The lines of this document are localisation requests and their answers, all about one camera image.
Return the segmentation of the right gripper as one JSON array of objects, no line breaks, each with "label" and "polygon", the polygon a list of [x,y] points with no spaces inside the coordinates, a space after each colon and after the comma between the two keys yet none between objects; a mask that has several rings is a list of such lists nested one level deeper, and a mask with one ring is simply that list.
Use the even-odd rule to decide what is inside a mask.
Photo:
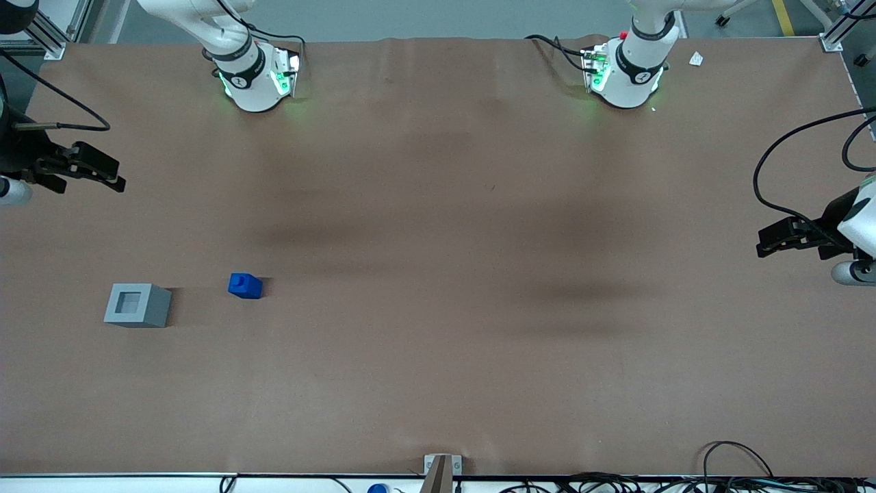
[{"label": "right gripper", "polygon": [[38,185],[64,194],[68,182],[64,177],[95,181],[122,193],[127,181],[118,174],[119,162],[91,144],[75,142],[68,149],[50,140],[46,131],[2,133],[1,171],[3,177]]}]

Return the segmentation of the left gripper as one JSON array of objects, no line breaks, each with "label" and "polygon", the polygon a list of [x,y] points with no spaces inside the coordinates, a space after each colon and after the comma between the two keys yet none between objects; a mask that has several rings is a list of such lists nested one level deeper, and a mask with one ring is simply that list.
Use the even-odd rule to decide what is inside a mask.
[{"label": "left gripper", "polygon": [[874,194],[875,175],[869,174],[860,186],[828,203],[817,225],[830,234],[830,240],[819,240],[819,232],[798,216],[786,216],[760,229],[760,243],[755,246],[758,258],[806,249],[816,249],[820,261],[844,253],[853,253],[857,259],[875,258]]}]

